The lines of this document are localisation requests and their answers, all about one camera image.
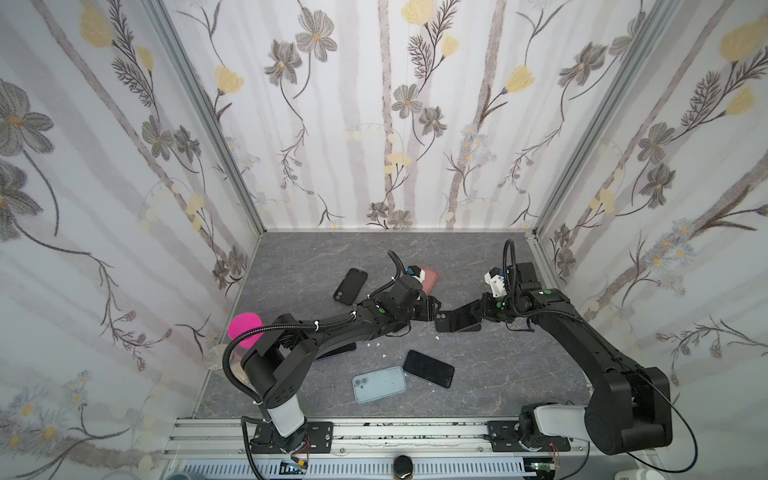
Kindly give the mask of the magenta plastic goblet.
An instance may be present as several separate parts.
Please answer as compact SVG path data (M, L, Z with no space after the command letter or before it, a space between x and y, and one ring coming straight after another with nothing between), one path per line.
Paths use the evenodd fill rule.
M235 339L239 335L263 326L261 318L255 313L243 313L236 316L228 326L228 335L231 339ZM244 350L249 350L262 336L261 333L255 334L247 339L242 340L239 343L239 347Z

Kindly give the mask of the light blue phone case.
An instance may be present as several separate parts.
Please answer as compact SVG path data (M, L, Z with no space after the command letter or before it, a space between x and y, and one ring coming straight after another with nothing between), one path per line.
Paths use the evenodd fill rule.
M352 387L358 404L377 401L407 390L404 371L399 366L357 375L352 379Z

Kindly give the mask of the black round knob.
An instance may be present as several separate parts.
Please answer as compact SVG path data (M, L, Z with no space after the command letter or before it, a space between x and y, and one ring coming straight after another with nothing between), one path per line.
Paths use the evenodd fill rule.
M410 456L399 455L393 460L392 476L394 480L412 480L414 463Z

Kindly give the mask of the pink phone case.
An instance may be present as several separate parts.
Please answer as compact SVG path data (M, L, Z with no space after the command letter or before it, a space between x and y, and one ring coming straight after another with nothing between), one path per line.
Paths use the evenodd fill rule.
M439 274L431 268L423 267L420 278L422 280L422 290L426 295L430 295L439 279Z

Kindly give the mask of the blue-edged phone left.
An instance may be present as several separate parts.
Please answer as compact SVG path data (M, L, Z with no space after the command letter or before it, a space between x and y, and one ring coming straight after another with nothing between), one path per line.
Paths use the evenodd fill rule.
M324 359L328 359L338 355L351 353L351 352L354 352L356 349L357 349L357 345L355 343L350 343L342 347L338 347L336 349L330 350L322 355L319 355L317 357L317 360L324 360Z

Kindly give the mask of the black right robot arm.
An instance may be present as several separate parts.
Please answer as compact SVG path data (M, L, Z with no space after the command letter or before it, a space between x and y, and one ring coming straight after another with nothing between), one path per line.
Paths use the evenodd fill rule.
M523 319L539 326L578 364L592 386L585 405L529 404L518 417L519 438L531 445L549 437L591 442L607 455L664 447L673 439L668 377L645 368L610 344L558 289L542 286L533 266L492 268L489 292L473 307L478 320Z

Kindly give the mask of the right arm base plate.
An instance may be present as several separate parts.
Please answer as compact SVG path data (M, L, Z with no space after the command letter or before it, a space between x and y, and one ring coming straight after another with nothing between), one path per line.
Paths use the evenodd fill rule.
M495 453L553 453L571 450L567 438L544 435L537 427L527 423L520 427L517 420L488 421L486 426L485 439Z

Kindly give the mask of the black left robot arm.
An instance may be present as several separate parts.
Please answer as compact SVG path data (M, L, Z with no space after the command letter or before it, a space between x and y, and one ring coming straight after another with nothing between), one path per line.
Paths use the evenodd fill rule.
M248 383L240 390L253 397L284 442L293 442L307 431L298 393L318 357L398 333L413 322L432 322L440 308L441 302L423 290L421 280L404 275L366 296L347 314L313 321L284 314L241 357Z

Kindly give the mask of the aluminium mounting rail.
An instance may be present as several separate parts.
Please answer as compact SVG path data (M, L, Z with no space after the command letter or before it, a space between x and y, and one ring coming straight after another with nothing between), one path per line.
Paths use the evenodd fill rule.
M469 418L331 418L330 451L301 453L302 458L352 460L362 458L483 458L504 457L552 459L543 450L523 451L508 446L495 452L488 439L489 417ZM244 460L246 448L238 419L178 420L164 447L161 459L180 464L184 460Z

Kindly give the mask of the black phone front centre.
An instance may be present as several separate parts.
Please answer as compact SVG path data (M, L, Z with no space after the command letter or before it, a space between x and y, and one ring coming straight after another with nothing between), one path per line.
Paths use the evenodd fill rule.
M452 386L455 375L452 365L414 350L407 353L403 370L445 389Z

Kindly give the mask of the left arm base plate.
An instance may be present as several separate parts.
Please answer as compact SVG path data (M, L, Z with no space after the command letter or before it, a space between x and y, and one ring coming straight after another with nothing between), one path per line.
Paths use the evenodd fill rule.
M310 421L287 439L281 437L271 423L259 421L253 427L248 437L253 454L328 454L331 451L334 424L329 421Z

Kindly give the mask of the black phone case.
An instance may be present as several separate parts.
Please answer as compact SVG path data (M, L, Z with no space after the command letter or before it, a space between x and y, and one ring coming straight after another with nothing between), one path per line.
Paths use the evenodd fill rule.
M351 306L355 302L367 279L367 272L357 268L350 268L334 291L332 295L333 300Z
M473 306L467 304L455 310L441 310L434 321L440 333L470 333L481 330L481 321L473 314Z

